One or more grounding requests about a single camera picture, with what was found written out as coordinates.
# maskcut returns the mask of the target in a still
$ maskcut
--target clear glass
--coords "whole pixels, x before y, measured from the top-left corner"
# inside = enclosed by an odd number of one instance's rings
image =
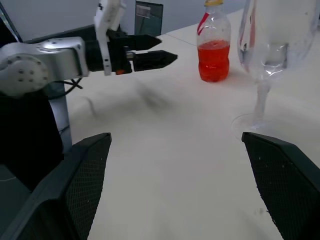
[[[312,45],[320,14],[319,0],[246,0],[238,37],[244,69],[257,82],[253,114],[236,118],[232,130],[257,132],[264,120],[268,93],[284,72],[296,71]]]

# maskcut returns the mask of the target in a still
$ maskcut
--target red liquid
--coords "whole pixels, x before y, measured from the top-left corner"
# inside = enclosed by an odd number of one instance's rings
[[[206,82],[219,82],[229,73],[230,43],[225,40],[213,40],[198,46],[199,72]]]

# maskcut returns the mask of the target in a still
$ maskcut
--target white wall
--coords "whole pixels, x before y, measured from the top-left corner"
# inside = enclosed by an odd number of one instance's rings
[[[99,0],[0,1],[24,41],[92,25],[99,3]]]
[[[135,15],[135,1],[128,4],[126,14]],[[163,4],[162,34],[184,28],[200,22],[205,13],[205,0],[139,0],[141,2]],[[246,0],[224,0],[223,10],[226,14],[242,9]],[[134,22],[125,21],[130,34],[135,31]]]
[[[99,0],[0,0],[24,41],[93,24]],[[198,23],[205,0],[148,0],[163,4],[162,33]],[[245,0],[224,0],[226,13],[239,10]],[[121,27],[135,31],[135,0],[126,0]]]

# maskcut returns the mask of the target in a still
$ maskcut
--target table surface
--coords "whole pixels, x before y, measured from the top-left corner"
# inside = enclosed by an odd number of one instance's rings
[[[160,36],[152,49],[178,55],[166,68],[92,73],[81,82],[83,90],[67,96],[73,143],[112,135],[88,239],[282,239],[256,188],[246,148],[232,133],[233,120],[251,113],[256,98],[237,54],[241,15],[229,15],[230,74],[223,82],[200,79],[190,26]],[[298,146],[314,160],[320,152],[319,45],[317,34],[301,70],[275,84],[266,109],[280,122],[275,135],[293,143],[308,136]]]

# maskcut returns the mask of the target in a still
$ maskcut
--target bottle cap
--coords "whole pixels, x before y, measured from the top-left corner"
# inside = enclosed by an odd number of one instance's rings
[[[205,0],[204,6],[217,6],[224,3],[224,0]]]

